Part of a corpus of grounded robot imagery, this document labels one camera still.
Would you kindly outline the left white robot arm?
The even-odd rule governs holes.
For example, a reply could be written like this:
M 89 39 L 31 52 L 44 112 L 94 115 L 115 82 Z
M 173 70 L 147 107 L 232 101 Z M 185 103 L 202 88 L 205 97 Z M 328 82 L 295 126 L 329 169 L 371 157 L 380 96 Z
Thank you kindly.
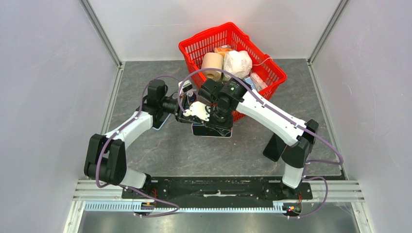
M 163 80 L 150 81 L 146 90 L 140 106 L 129 119 L 106 134 L 91 136 L 84 165 L 84 174 L 100 186 L 133 187 L 140 198 L 151 195 L 151 176 L 127 166 L 126 150 L 145 131 L 160 130 L 178 108 L 177 99 L 166 95 L 168 86 Z

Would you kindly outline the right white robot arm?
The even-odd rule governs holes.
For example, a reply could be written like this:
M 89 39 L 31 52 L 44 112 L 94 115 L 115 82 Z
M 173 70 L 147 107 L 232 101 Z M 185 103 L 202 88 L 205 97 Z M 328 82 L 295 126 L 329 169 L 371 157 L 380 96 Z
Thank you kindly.
M 295 118 L 262 97 L 248 83 L 231 78 L 226 83 L 213 80 L 205 81 L 198 95 L 213 106 L 208 111 L 206 126 L 223 126 L 233 123 L 233 112 L 251 117 L 274 134 L 274 142 L 267 147 L 275 147 L 266 157 L 273 161 L 281 158 L 285 163 L 281 194 L 288 199 L 300 192 L 304 166 L 316 141 L 319 124 L 315 120 L 308 122 Z

